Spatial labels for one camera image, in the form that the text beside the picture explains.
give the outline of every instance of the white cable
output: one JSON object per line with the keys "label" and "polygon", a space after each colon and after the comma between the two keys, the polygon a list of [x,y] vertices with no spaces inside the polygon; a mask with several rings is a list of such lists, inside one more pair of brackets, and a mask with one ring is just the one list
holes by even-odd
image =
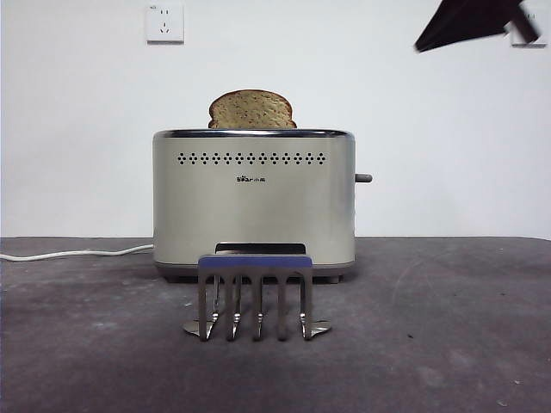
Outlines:
{"label": "white cable", "polygon": [[37,260],[46,260],[47,258],[56,258],[58,256],[124,256],[125,254],[131,254],[136,251],[150,250],[153,248],[153,244],[140,245],[139,247],[129,248],[127,250],[121,251],[93,251],[93,250],[83,250],[83,251],[61,251],[53,252],[51,254],[42,254],[40,256],[9,256],[7,254],[0,254],[0,260],[7,260],[12,262],[27,262],[27,261],[37,261]]}

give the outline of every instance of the wall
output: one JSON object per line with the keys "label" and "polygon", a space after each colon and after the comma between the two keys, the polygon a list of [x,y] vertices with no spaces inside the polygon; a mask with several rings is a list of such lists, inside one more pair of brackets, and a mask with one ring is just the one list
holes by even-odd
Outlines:
{"label": "wall", "polygon": [[148,46],[140,1],[2,1],[3,236],[151,236],[153,133],[262,88],[356,135],[358,235],[551,238],[549,50],[416,54],[438,3],[188,0]]}

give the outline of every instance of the table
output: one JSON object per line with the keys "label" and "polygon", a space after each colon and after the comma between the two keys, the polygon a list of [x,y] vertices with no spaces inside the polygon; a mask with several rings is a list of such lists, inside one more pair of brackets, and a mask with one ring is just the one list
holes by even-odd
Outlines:
{"label": "table", "polygon": [[[2,252],[111,249],[147,238],[5,238]],[[250,293],[235,342],[183,333],[196,285],[167,283],[151,252],[2,263],[2,412],[551,411],[551,242],[363,237],[354,271],[313,289],[333,330],[311,342],[276,286],[263,340]]]}

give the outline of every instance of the toaster lever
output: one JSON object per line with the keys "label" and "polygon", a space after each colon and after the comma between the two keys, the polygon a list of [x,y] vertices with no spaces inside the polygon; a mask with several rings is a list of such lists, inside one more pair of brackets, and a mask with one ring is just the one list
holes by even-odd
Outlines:
{"label": "toaster lever", "polygon": [[373,177],[368,174],[356,174],[356,182],[370,183],[373,181]]}

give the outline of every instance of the wall outlet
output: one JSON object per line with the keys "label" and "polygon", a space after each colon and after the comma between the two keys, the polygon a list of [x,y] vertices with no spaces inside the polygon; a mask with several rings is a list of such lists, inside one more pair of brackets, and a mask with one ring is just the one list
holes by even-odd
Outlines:
{"label": "wall outlet", "polygon": [[145,12],[147,43],[183,43],[183,6],[177,2],[158,2]]}
{"label": "wall outlet", "polygon": [[511,30],[511,46],[520,48],[541,49],[548,46],[549,31],[549,7],[544,5],[528,4],[525,8],[525,15],[532,22],[532,25],[541,34],[540,38],[532,43],[525,43],[523,36],[514,26]]}

